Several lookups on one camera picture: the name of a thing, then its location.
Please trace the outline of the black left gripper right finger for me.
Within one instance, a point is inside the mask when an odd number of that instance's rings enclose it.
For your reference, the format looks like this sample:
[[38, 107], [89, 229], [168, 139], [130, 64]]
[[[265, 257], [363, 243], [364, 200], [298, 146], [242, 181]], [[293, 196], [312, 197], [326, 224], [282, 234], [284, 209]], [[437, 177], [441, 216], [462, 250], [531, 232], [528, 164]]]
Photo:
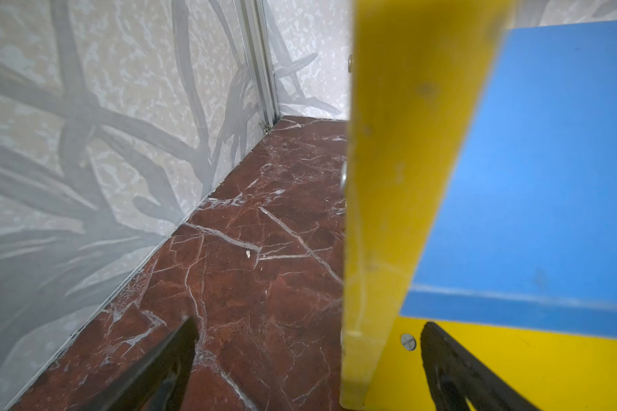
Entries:
[[420, 347], [436, 409], [536, 409], [436, 323], [423, 327]]

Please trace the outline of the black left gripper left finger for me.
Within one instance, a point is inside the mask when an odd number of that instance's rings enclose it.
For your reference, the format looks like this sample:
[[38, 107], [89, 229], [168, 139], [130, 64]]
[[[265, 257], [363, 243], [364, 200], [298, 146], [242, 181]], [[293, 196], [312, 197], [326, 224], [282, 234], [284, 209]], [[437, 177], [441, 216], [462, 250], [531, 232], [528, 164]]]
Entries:
[[179, 410], [195, 358], [198, 330], [188, 318], [94, 396], [85, 410]]

